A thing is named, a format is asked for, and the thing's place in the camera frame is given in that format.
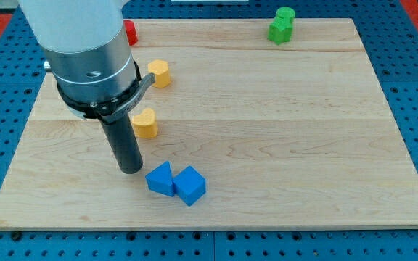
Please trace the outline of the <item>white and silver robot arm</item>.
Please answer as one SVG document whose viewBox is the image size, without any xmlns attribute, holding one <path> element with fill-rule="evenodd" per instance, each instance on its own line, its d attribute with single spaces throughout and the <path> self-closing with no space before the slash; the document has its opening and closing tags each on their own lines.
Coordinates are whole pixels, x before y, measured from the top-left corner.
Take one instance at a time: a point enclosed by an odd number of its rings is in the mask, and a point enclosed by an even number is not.
<svg viewBox="0 0 418 261">
<path fill-rule="evenodd" d="M 62 100 L 79 117 L 113 123 L 155 81 L 140 76 L 123 23 L 128 0 L 19 0 Z"/>
</svg>

